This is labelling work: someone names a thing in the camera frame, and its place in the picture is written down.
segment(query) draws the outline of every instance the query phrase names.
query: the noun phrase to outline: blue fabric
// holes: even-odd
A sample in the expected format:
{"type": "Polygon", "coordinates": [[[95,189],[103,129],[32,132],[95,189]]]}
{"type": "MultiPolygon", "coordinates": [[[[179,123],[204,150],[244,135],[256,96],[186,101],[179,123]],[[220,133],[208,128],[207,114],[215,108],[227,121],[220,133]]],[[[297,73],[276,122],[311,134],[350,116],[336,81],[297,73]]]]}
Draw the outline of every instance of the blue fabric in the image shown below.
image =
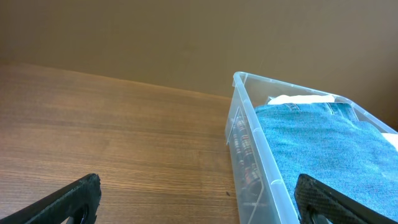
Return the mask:
{"type": "Polygon", "coordinates": [[[296,210],[303,173],[398,221],[398,152],[349,104],[264,105],[256,113],[296,210]]]}

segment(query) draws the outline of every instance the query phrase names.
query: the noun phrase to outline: wooden table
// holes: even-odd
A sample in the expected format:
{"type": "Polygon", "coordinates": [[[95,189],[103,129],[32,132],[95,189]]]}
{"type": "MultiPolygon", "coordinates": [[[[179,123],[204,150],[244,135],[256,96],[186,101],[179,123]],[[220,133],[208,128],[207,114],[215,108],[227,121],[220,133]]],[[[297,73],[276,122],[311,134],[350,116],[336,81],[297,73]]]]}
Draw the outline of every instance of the wooden table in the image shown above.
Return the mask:
{"type": "Polygon", "coordinates": [[[0,218],[97,173],[97,223],[239,223],[224,140],[230,102],[2,63],[0,218]]]}

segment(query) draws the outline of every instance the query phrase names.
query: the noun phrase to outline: textured black surface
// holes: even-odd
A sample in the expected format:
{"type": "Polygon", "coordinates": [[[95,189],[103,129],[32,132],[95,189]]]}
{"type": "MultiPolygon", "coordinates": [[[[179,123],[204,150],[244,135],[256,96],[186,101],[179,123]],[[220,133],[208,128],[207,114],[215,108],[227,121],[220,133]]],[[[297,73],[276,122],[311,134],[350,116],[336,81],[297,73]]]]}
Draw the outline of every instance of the textured black surface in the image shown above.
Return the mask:
{"type": "Polygon", "coordinates": [[[72,184],[52,193],[36,203],[0,220],[0,223],[61,223],[68,217],[77,219],[79,209],[87,213],[84,223],[96,220],[96,211],[101,200],[100,177],[88,174],[72,184]]]}
{"type": "Polygon", "coordinates": [[[301,223],[313,223],[314,214],[322,214],[334,224],[396,223],[306,174],[300,174],[294,194],[301,223]]]}

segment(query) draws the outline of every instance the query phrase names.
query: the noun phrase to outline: clear plastic bin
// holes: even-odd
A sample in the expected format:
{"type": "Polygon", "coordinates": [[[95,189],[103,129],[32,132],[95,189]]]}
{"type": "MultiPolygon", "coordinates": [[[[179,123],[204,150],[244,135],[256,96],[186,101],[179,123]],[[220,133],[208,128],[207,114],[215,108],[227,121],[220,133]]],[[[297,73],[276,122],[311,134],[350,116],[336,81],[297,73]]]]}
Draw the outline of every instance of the clear plastic bin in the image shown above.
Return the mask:
{"type": "Polygon", "coordinates": [[[373,124],[382,133],[397,133],[342,96],[245,72],[234,74],[233,86],[235,91],[225,137],[231,151],[242,224],[299,223],[297,212],[254,112],[256,106],[264,105],[269,98],[280,95],[333,95],[336,102],[349,103],[359,120],[373,124]]]}

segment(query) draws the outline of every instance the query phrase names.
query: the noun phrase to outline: white fabric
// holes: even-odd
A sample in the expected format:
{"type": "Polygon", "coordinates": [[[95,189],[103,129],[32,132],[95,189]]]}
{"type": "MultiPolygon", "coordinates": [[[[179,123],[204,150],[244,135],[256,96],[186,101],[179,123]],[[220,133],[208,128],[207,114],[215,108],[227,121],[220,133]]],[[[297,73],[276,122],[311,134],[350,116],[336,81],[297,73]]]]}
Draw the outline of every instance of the white fabric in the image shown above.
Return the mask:
{"type": "Polygon", "coordinates": [[[335,98],[332,95],[319,96],[319,95],[308,95],[308,96],[287,96],[280,95],[268,102],[269,105],[281,105],[284,103],[334,103],[335,98]]]}
{"type": "Polygon", "coordinates": [[[381,133],[398,151],[398,134],[381,133]]]}

